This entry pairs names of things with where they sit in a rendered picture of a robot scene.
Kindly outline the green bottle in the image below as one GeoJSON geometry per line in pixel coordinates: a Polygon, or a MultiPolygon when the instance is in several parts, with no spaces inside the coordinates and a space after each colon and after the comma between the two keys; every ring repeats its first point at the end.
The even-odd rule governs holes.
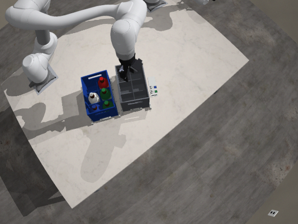
{"type": "Polygon", "coordinates": [[[108,89],[102,88],[100,92],[101,98],[104,100],[111,99],[111,92],[108,89]]]}
{"type": "Polygon", "coordinates": [[[106,109],[106,108],[109,108],[109,107],[113,107],[113,106],[114,106],[113,103],[111,101],[109,101],[109,100],[107,100],[107,101],[105,101],[103,103],[103,109],[106,109]]]}

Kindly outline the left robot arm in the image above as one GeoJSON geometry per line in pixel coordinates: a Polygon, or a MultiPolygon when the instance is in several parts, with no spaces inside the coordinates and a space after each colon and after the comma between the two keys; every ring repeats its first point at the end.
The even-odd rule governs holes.
{"type": "MultiPolygon", "coordinates": [[[[154,8],[158,7],[161,4],[164,4],[165,2],[162,0],[143,0],[146,5],[147,8],[151,11],[154,8]]],[[[208,3],[208,0],[194,0],[195,2],[197,2],[200,5],[206,5],[208,3]]]]}

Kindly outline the white paper pick list strip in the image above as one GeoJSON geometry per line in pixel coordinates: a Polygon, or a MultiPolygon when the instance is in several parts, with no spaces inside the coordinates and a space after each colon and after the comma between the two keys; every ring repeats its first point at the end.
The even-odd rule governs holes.
{"type": "Polygon", "coordinates": [[[151,97],[158,96],[155,77],[151,76],[151,77],[147,77],[147,78],[148,78],[148,84],[149,84],[149,88],[150,88],[151,97]]]}

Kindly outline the white bottle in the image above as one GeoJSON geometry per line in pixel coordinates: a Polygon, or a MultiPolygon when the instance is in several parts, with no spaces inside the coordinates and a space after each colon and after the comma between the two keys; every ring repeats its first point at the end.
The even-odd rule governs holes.
{"type": "Polygon", "coordinates": [[[88,100],[91,104],[100,102],[100,98],[99,98],[98,94],[96,94],[96,93],[90,93],[88,100]]]}

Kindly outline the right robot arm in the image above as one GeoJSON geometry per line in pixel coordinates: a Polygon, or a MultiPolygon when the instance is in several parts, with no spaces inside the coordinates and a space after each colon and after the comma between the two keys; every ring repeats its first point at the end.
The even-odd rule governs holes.
{"type": "Polygon", "coordinates": [[[10,25],[23,30],[35,30],[36,38],[32,54],[22,61],[22,69],[38,91],[55,76],[48,69],[48,61],[57,46],[57,36],[49,30],[64,29],[78,23],[111,16],[116,22],[111,27],[110,37],[116,56],[123,60],[131,59],[135,54],[135,43],[147,12],[143,0],[129,0],[119,5],[101,5],[64,16],[50,16],[47,13],[51,0],[18,0],[5,12],[10,25]]]}

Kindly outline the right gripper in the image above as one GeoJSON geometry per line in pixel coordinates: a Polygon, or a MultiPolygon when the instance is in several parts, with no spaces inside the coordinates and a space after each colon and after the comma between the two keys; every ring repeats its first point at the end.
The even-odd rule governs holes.
{"type": "Polygon", "coordinates": [[[120,74],[120,78],[122,78],[126,82],[128,82],[128,76],[127,76],[128,68],[130,72],[134,73],[134,70],[130,68],[131,66],[129,64],[132,63],[133,60],[135,60],[135,54],[130,60],[123,61],[119,59],[119,62],[121,63],[121,68],[118,69],[118,72],[120,74]]]}

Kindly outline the blue crate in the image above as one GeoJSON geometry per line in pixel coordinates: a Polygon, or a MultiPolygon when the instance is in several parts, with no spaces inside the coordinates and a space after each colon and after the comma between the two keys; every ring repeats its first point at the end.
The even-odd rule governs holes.
{"type": "Polygon", "coordinates": [[[84,101],[85,101],[86,113],[91,118],[91,120],[93,122],[99,121],[102,118],[106,118],[106,117],[110,117],[110,116],[111,117],[118,116],[118,113],[117,113],[117,110],[115,107],[115,99],[114,99],[113,91],[111,90],[111,87],[110,87],[110,79],[109,79],[107,70],[93,73],[93,74],[90,74],[87,76],[83,76],[83,77],[81,77],[81,83],[82,83],[82,90],[83,90],[83,96],[84,96],[84,101]],[[101,76],[97,76],[97,77],[88,79],[90,77],[100,75],[100,74],[101,74],[101,76]],[[113,107],[103,109],[103,103],[105,100],[103,101],[100,96],[100,92],[102,90],[98,86],[98,81],[99,81],[100,77],[104,77],[104,78],[108,79],[109,87],[107,87],[107,89],[110,90],[111,96],[112,96],[112,99],[108,99],[108,100],[113,103],[113,105],[114,105],[113,107]],[[100,102],[97,102],[94,104],[99,104],[101,106],[102,110],[95,111],[93,113],[91,112],[91,106],[93,104],[90,104],[90,102],[88,100],[90,93],[98,94],[98,96],[100,98],[100,102]],[[100,113],[100,114],[98,114],[98,113],[100,113]]]}

